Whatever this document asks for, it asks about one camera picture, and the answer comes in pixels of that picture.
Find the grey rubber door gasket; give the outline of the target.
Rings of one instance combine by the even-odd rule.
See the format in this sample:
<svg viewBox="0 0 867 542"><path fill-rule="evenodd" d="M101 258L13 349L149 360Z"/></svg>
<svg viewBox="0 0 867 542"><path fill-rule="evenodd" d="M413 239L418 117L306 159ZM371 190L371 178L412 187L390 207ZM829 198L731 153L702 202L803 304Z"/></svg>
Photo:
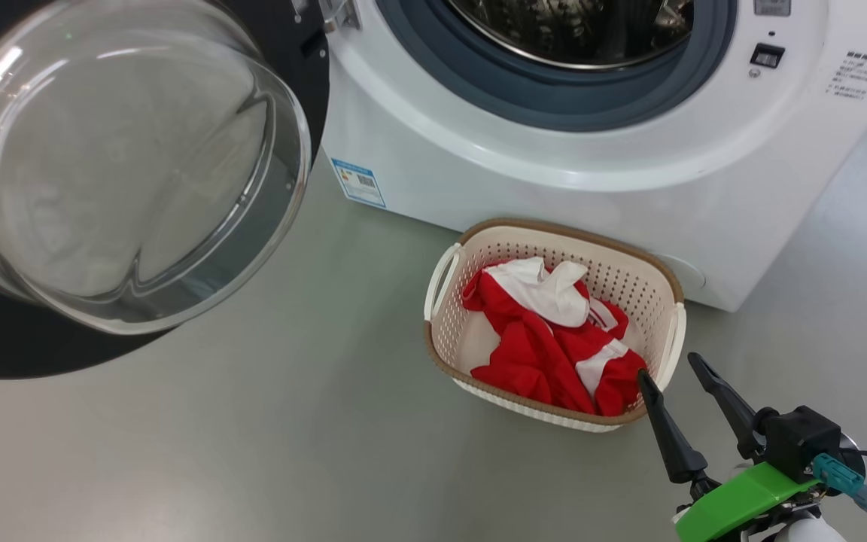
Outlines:
<svg viewBox="0 0 867 542"><path fill-rule="evenodd" d="M629 69L581 72L520 58L471 29L444 0L376 0L413 61L465 102L502 119L560 132L604 132L667 114L719 68L738 0L694 0L689 40Z"/></svg>

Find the cream laundry basket brown rim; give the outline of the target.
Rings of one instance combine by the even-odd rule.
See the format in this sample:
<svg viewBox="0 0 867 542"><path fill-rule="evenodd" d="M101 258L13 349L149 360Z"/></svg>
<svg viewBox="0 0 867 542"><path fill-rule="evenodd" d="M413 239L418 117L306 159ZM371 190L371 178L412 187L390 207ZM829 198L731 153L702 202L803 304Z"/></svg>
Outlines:
<svg viewBox="0 0 867 542"><path fill-rule="evenodd" d="M674 272L647 251L615 239L554 223L520 218L482 221L444 251L424 296L424 340L431 360L465 391L537 421L588 433L607 433L646 415L637 400L621 416L593 416L516 397L474 379L471 370L495 347L484 318L462 306L462 288L475 271L506 260L541 256L549 265L587 267L589 291L619 306L643 337L648 373L660 390L670 384L687 333L685 297Z"/></svg>

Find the steel washer drum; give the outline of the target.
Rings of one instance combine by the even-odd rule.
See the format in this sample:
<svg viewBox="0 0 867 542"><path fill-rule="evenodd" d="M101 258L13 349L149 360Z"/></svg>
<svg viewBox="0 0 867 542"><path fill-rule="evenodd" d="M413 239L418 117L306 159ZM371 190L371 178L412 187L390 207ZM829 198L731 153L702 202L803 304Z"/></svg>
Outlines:
<svg viewBox="0 0 867 542"><path fill-rule="evenodd" d="M646 64L689 40L694 0L444 0L471 29L520 58L606 72Z"/></svg>

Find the black door latch socket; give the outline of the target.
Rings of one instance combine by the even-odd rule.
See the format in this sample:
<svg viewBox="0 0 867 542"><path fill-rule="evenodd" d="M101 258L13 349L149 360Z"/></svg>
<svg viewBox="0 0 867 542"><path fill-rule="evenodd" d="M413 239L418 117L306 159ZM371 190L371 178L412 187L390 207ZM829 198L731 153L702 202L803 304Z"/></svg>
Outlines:
<svg viewBox="0 0 867 542"><path fill-rule="evenodd" d="M761 68L777 69L786 49L782 46L758 42L750 57L750 64Z"/></svg>

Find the black round glass washer door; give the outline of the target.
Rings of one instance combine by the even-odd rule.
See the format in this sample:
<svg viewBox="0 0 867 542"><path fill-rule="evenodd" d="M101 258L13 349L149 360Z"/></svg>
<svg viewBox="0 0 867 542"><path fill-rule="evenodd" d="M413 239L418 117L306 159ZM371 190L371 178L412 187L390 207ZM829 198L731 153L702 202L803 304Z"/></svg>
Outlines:
<svg viewBox="0 0 867 542"><path fill-rule="evenodd" d="M0 380L99 366L243 288L303 202L322 0L0 0Z"/></svg>

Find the white front-load washing machine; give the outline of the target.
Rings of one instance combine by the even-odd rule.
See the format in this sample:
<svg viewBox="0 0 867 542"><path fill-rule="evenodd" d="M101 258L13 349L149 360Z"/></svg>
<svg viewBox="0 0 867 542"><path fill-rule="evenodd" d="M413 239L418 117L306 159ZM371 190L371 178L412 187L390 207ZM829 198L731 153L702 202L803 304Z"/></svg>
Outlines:
<svg viewBox="0 0 867 542"><path fill-rule="evenodd" d="M823 82L867 53L867 0L738 0L715 75L667 114L604 132L523 126L465 102L413 61L376 0L330 11L323 149L371 169L386 210L462 231L532 218L659 256L695 302L736 311L867 131ZM786 49L750 64L758 42Z"/></svg>

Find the blue energy label sticker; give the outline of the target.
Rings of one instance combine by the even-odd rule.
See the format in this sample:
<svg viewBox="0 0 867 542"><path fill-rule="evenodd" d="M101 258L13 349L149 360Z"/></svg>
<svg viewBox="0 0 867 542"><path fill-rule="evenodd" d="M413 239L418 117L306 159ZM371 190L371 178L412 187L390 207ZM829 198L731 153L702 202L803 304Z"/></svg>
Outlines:
<svg viewBox="0 0 867 542"><path fill-rule="evenodd" d="M386 209L381 188L376 183L376 176L371 169L359 167L346 161L330 158L333 171L340 182L341 188L348 199L364 205Z"/></svg>

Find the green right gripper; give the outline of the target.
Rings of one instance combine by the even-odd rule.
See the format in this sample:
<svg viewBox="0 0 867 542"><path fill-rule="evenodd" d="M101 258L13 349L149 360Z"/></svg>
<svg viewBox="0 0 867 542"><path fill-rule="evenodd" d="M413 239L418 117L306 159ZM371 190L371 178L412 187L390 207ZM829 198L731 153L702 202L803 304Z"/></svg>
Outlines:
<svg viewBox="0 0 867 542"><path fill-rule="evenodd" d="M688 354L703 391L711 394L737 439L743 459L762 459L764 438L756 433L756 411L696 352ZM665 408L663 392L647 370L637 372L646 414L671 483L691 483L693 502L674 524L679 542L740 542L742 528L798 493L819 483L808 478L795 483L767 463L754 465L726 483L717 485L706 477L707 461L689 445Z"/></svg>

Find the red and white garment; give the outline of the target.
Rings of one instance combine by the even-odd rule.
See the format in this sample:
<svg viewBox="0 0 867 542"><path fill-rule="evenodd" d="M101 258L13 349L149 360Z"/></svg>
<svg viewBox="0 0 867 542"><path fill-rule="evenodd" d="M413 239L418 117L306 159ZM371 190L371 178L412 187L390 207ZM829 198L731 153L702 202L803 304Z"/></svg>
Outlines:
<svg viewBox="0 0 867 542"><path fill-rule="evenodd" d="M592 296L589 269L542 257L479 269L462 306L485 316L498 344L472 377L510 394L593 416L621 416L648 370L643 336L616 304Z"/></svg>

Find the small printed warning text label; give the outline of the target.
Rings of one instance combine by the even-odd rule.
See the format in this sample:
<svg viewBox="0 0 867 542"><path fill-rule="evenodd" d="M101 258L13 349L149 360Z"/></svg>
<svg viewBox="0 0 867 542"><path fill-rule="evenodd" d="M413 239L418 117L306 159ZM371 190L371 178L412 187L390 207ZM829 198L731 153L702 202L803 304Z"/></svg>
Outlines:
<svg viewBox="0 0 867 542"><path fill-rule="evenodd" d="M826 76L823 93L857 102L867 99L867 53L846 52Z"/></svg>

